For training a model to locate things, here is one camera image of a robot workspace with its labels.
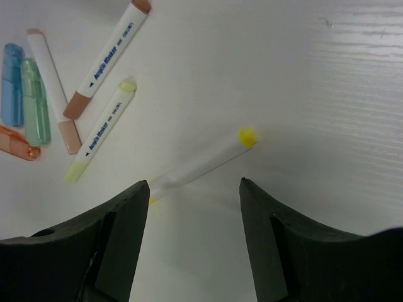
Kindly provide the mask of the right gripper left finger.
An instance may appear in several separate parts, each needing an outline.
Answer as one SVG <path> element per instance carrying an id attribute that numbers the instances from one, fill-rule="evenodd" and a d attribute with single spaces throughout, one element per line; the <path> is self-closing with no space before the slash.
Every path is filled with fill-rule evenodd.
<path id="1" fill-rule="evenodd" d="M 1 301 L 128 301 L 150 189 L 109 201 L 30 237 L 1 241 Z"/>

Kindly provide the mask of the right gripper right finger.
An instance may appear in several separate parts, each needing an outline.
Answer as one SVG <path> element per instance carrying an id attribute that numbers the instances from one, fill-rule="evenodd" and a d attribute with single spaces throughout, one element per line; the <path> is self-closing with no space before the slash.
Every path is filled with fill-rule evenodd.
<path id="1" fill-rule="evenodd" d="M 361 236 L 319 223 L 249 179 L 239 186 L 258 301 L 401 301 L 402 229 Z"/>

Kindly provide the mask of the yellow capped white marker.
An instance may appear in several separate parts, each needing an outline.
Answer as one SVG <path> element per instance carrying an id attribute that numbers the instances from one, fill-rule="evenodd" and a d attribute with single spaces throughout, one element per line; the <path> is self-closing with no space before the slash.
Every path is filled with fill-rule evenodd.
<path id="1" fill-rule="evenodd" d="M 150 202 L 153 203 L 175 189 L 204 176 L 252 149 L 258 136 L 252 128 L 239 130 L 215 143 L 193 158 L 177 165 L 167 173 L 157 177 L 150 186 Z"/>

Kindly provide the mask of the peach white marker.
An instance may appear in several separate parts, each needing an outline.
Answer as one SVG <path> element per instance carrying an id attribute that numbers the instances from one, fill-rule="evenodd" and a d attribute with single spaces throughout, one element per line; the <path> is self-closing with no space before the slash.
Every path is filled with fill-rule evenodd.
<path id="1" fill-rule="evenodd" d="M 77 154 L 81 148 L 81 139 L 75 122 L 64 116 L 67 100 L 45 35 L 37 28 L 29 28 L 26 36 L 67 152 L 71 155 Z"/>

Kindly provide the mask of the green capsule eraser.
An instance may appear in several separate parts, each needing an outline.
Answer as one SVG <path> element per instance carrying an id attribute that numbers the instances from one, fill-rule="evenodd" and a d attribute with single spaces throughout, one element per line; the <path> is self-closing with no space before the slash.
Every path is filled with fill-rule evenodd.
<path id="1" fill-rule="evenodd" d="M 51 142 L 47 96 L 43 81 L 33 58 L 21 65 L 25 136 L 30 145 L 43 146 Z"/>

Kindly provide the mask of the brown white marker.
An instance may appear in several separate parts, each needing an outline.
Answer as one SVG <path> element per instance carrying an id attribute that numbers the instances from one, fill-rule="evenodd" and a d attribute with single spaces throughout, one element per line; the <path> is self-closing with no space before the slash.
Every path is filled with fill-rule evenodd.
<path id="1" fill-rule="evenodd" d="M 82 115 L 101 83 L 124 52 L 133 36 L 138 32 L 150 11 L 151 3 L 147 0 L 134 0 L 130 2 L 88 74 L 71 97 L 64 110 L 65 117 L 76 120 Z"/>

